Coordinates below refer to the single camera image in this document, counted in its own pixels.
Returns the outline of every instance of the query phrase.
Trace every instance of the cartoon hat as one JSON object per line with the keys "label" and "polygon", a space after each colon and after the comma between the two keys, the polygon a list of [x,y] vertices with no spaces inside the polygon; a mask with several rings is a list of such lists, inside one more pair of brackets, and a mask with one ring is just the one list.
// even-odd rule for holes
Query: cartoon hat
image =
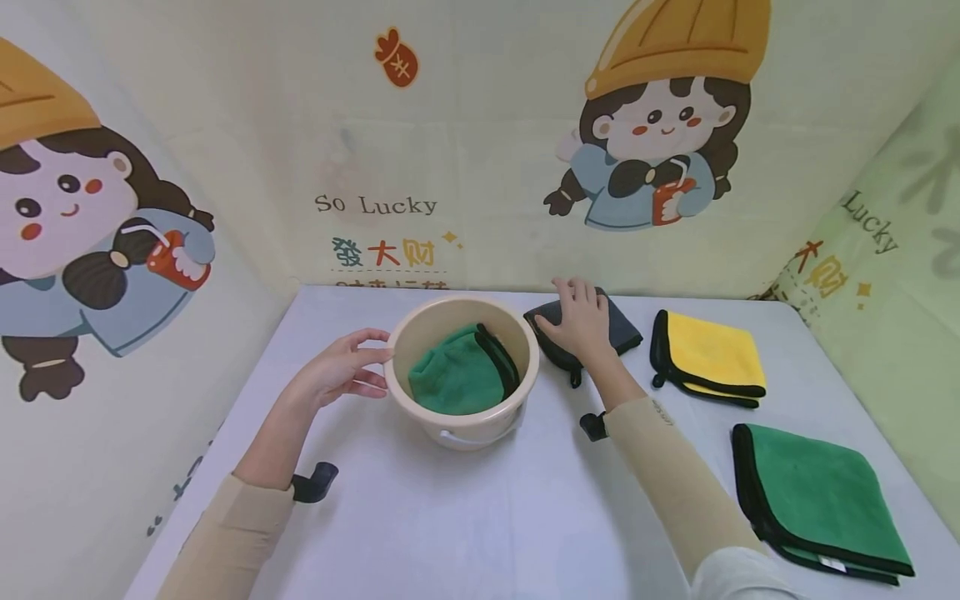
{"label": "cartoon hat", "polygon": [[770,0],[636,0],[587,80],[587,97],[678,77],[748,84],[767,47]]}
{"label": "cartoon hat", "polygon": [[100,127],[67,82],[0,37],[0,150],[52,133]]}

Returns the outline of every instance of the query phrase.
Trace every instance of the green towel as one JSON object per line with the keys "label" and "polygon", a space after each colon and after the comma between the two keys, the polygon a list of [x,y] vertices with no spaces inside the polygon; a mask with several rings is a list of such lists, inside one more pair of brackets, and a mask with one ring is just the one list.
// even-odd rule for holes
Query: green towel
{"label": "green towel", "polygon": [[893,586],[914,576],[862,454],[759,425],[735,426],[732,444],[740,508],[786,560]]}
{"label": "green towel", "polygon": [[519,383],[514,361],[482,324],[453,333],[410,370],[414,401],[443,415],[482,413]]}

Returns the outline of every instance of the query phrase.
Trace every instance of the yellow microfiber towel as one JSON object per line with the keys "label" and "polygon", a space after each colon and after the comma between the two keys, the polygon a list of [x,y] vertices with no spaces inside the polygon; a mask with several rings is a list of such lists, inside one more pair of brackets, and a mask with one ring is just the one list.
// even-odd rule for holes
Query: yellow microfiber towel
{"label": "yellow microfiber towel", "polygon": [[744,408],[757,408],[767,393],[749,331],[661,310],[651,337],[655,388],[669,381],[691,396]]}

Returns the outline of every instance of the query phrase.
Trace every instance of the beige bucket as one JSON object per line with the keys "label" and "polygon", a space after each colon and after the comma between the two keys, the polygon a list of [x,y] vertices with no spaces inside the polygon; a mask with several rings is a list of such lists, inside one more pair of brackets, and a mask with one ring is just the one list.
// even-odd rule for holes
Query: beige bucket
{"label": "beige bucket", "polygon": [[[448,335],[474,323],[485,325],[514,359],[520,373],[519,387],[504,401],[475,415],[441,415],[423,408],[410,397],[410,370]],[[400,322],[387,346],[394,349],[394,358],[384,368],[387,388],[437,444],[454,450],[478,450],[523,422],[526,399],[540,370],[540,349],[530,325],[502,304],[475,296],[430,301]]]}

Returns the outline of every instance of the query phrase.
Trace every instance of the white tablecloth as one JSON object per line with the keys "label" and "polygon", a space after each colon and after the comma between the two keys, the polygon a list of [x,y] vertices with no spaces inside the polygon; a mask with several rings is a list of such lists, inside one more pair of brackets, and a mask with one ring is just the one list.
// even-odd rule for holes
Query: white tablecloth
{"label": "white tablecloth", "polygon": [[[158,534],[127,598],[153,598],[221,480],[277,394],[333,339],[391,330],[443,292],[303,287],[230,411],[189,489]],[[524,312],[544,294],[489,293]],[[956,597],[960,546],[793,309],[775,302],[615,298],[644,336],[624,361],[641,385],[661,308],[749,329],[767,375],[759,409],[706,402],[667,384],[654,393],[734,494],[730,430],[754,422],[855,448],[874,466],[917,571],[892,588],[776,557],[811,598]],[[523,426],[475,453],[441,448],[390,400],[345,397],[323,409],[298,472],[340,468],[323,502],[299,505],[253,598],[618,600],[685,598],[686,583],[649,502],[607,440],[577,425],[602,410],[589,379],[571,390],[542,361]]]}

